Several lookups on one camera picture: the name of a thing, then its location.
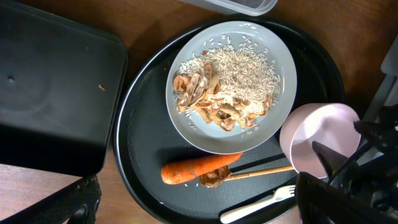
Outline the grey plate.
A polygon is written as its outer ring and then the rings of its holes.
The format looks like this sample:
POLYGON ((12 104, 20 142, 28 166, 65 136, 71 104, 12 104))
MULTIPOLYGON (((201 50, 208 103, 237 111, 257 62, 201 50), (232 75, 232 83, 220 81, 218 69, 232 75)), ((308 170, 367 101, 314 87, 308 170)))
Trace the grey plate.
POLYGON ((194 35, 170 67, 165 97, 175 129, 214 154, 253 149, 292 109, 297 72, 290 50, 270 29, 228 21, 194 35))

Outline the rice and peanut shells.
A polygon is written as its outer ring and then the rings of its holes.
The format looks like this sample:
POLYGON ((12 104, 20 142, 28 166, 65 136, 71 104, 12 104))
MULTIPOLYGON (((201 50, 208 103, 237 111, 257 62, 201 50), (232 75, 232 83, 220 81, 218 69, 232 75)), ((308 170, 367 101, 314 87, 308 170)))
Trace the rice and peanut shells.
POLYGON ((205 123, 215 123, 224 131, 236 125, 256 127, 257 119, 268 114, 278 102, 281 77, 268 49, 256 51, 259 43, 248 35, 233 46, 225 34, 217 48, 182 62, 173 79, 176 110, 200 115, 205 123))

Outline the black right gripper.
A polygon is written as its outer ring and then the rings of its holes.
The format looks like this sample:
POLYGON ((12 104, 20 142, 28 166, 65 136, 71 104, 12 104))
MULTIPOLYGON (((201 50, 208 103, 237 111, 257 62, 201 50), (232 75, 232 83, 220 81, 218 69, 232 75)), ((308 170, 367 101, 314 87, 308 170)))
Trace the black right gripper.
MULTIPOLYGON (((377 149, 397 149, 397 121, 355 121, 354 128, 377 149)), ((362 168, 320 142, 313 141, 312 149, 328 180, 341 182, 346 195, 309 173, 299 173, 295 198, 302 223, 397 224, 397 219, 387 216, 397 214, 397 156, 395 166, 383 162, 362 168)))

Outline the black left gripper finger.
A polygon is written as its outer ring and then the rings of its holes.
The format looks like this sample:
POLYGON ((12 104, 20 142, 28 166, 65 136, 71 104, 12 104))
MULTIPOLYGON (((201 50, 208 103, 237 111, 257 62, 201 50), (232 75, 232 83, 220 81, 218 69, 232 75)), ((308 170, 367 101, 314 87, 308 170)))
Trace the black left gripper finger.
POLYGON ((1 224, 94 224, 100 201, 98 178, 91 175, 2 220, 1 224))

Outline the pink bowl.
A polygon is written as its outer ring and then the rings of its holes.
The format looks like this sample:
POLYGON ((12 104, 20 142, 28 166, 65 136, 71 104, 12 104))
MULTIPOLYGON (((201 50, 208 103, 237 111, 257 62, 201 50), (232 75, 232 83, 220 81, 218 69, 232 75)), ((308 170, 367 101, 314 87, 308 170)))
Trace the pink bowl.
POLYGON ((312 149, 319 142, 335 152, 350 157, 357 150, 361 135, 354 122, 359 116, 341 103, 309 103, 294 110, 280 130, 281 149, 296 172, 308 172, 323 179, 326 171, 312 149))

